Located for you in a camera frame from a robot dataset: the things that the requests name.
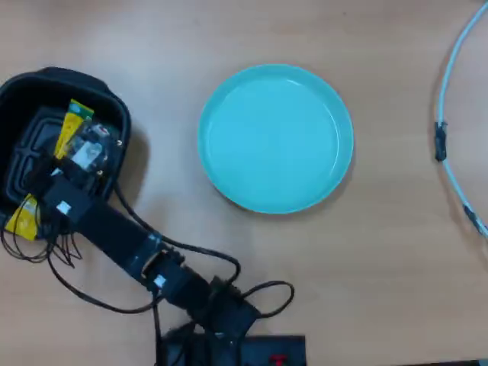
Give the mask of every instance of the plastic tray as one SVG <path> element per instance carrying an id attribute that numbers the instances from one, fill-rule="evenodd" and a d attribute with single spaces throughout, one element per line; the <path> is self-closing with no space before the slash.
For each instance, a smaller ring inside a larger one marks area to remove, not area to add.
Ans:
<path id="1" fill-rule="evenodd" d="M 27 195 L 24 177 L 41 152 L 54 151 L 72 98 L 94 109 L 96 120 L 120 133 L 123 146 L 114 173 L 96 192 L 105 200 L 110 197 L 129 143 L 129 111 L 101 80 L 50 67 L 18 75 L 0 88 L 0 221 L 11 216 Z"/>

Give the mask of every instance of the cable clip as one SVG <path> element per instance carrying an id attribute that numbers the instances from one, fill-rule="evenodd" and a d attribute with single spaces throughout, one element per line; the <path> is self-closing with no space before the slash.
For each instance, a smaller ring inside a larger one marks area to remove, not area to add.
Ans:
<path id="1" fill-rule="evenodd" d="M 480 224 L 478 223 L 478 216 L 468 206 L 464 205 L 463 208 L 467 218 L 470 219 L 476 230 L 478 230 L 478 233 L 482 234 Z"/>
<path id="2" fill-rule="evenodd" d="M 445 122 L 442 122 L 440 125 L 435 122 L 435 160 L 438 162 L 443 162 L 448 157 L 445 143 L 447 138 L 447 126 L 448 124 Z"/>

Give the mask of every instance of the yellow packet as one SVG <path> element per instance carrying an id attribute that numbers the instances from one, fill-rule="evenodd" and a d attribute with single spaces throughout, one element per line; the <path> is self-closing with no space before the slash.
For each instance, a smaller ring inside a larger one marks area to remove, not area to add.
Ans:
<path id="1" fill-rule="evenodd" d="M 56 148 L 54 149 L 54 156 L 61 159 L 66 154 L 65 146 L 75 134 L 77 129 L 82 125 L 84 120 L 91 120 L 94 111 L 74 99 L 69 103 L 68 112 L 64 117 L 63 127 L 59 134 Z M 32 194 L 28 194 L 21 206 L 15 211 L 11 219 L 5 226 L 6 230 L 16 235 L 22 236 L 27 240 L 35 240 L 37 236 L 37 221 L 36 217 L 37 200 Z"/>

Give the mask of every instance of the white cable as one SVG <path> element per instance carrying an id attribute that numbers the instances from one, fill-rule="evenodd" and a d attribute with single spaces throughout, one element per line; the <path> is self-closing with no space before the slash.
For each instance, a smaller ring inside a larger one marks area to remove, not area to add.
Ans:
<path id="1" fill-rule="evenodd" d="M 446 66 L 445 69 L 445 74 L 444 78 L 442 79 L 442 86 L 441 86 L 441 91 L 439 93 L 439 100 L 438 100 L 438 119 L 437 119 L 437 124 L 439 128 L 442 128 L 442 124 L 444 122 L 444 103 L 445 103 L 445 94 L 446 91 L 448 90 L 449 86 L 449 80 L 451 79 L 451 74 L 452 70 L 454 68 L 454 64 L 456 63 L 456 59 L 458 57 L 459 51 L 463 45 L 464 40 L 468 36 L 468 34 L 473 30 L 474 26 L 478 23 L 478 21 L 481 19 L 483 14 L 488 10 L 488 2 L 486 2 L 480 10 L 473 16 L 473 19 L 469 22 L 469 24 L 464 28 L 463 32 L 459 36 L 459 38 L 456 41 L 456 44 L 454 45 L 451 53 L 451 57 L 449 58 L 449 62 Z M 461 189 L 461 186 L 459 185 L 458 181 L 456 180 L 454 173 L 452 172 L 451 166 L 449 165 L 448 159 L 444 159 L 442 161 L 442 165 L 444 166 L 445 172 L 449 178 L 449 181 L 451 181 L 452 186 L 458 195 L 459 199 L 461 200 L 461 203 L 463 204 L 464 207 L 467 207 L 472 213 L 474 213 L 474 210 L 470 203 L 468 202 L 466 195 L 464 194 L 463 190 Z M 477 222 L 477 229 L 480 231 L 480 233 L 485 236 L 488 239 L 488 229 L 486 228 L 484 222 L 476 215 L 476 222 Z"/>

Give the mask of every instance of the table surface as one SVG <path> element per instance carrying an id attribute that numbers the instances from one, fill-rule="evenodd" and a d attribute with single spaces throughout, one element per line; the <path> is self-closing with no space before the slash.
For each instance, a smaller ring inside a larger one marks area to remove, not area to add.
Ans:
<path id="1" fill-rule="evenodd" d="M 95 75 L 127 103 L 133 138 L 120 177 L 167 235 L 238 257 L 243 289 L 292 281 L 297 298 L 257 334 L 307 335 L 310 364 L 387 365 L 488 356 L 488 261 L 432 161 L 443 60 L 478 1 L 0 1 L 0 79 L 44 66 Z M 467 41 L 447 96 L 449 154 L 488 217 L 488 18 Z M 201 108 L 234 72 L 290 63 L 324 78 L 355 125 L 342 186 L 303 213 L 270 217 L 224 199 L 197 155 Z M 97 249 L 63 274 L 121 307 L 148 294 Z M 188 261 L 208 278 L 227 265 Z M 0 361 L 9 366 L 153 365 L 150 314 L 83 303 L 47 265 L 0 253 Z M 286 294 L 255 297 L 272 309 Z M 163 326 L 185 314 L 161 305 Z"/>

